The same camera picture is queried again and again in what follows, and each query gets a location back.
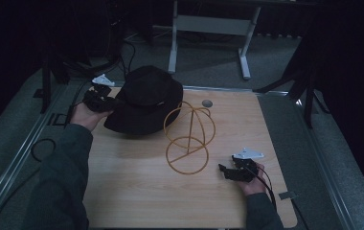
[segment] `person's left hand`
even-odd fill
[[[71,124],[78,124],[93,131],[98,125],[98,122],[110,115],[113,111],[97,113],[91,111],[86,104],[80,103],[74,107],[72,112]]]

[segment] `wooden tabletop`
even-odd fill
[[[119,88],[113,88],[115,96]],[[89,158],[89,182],[84,205],[90,227],[112,228],[242,228],[245,226],[244,199],[234,181],[226,180],[218,164],[233,169],[231,155],[243,148],[256,150],[265,165],[277,199],[278,213],[284,227],[297,223],[289,199],[280,200],[286,192],[284,177],[276,157],[257,96],[248,91],[185,89],[184,102],[202,107],[204,100],[213,106],[196,116],[183,106],[168,135],[163,130],[135,137],[105,128],[101,121],[93,132],[94,142]],[[214,139],[206,146],[172,163],[176,154],[186,154],[186,136],[190,146]]]

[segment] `black controller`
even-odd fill
[[[84,93],[83,102],[94,112],[111,111],[125,104],[124,101],[108,97],[111,89],[107,85],[92,83],[93,88]]]
[[[225,166],[218,164],[219,169],[224,173],[224,178],[234,181],[250,182],[258,174],[257,164],[250,158],[239,159],[232,156],[236,169],[227,169]]]

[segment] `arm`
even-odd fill
[[[56,150],[42,161],[23,229],[87,229],[82,200],[88,178],[91,131],[109,113],[94,113],[81,103]]]
[[[261,164],[257,164],[259,170],[259,178],[263,180],[263,168]],[[280,216],[275,211],[274,206],[266,194],[263,183],[258,178],[254,178],[251,182],[238,181],[243,193],[246,196],[246,229],[248,230],[277,230],[284,229]]]

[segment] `hand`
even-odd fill
[[[86,127],[90,131],[93,131],[95,127],[98,125],[98,122],[110,115],[113,111],[97,113],[91,111],[86,104],[80,103],[74,107],[74,111],[72,112],[71,124],[78,124],[83,127]]]
[[[260,168],[258,177],[261,178],[263,181],[265,181],[264,178],[262,177],[264,165],[259,163],[256,164],[257,167]],[[263,185],[262,182],[260,182],[260,180],[257,177],[254,177],[254,179],[251,180],[250,182],[237,181],[236,183],[239,185],[239,187],[242,189],[242,191],[246,196],[266,192],[265,186]]]

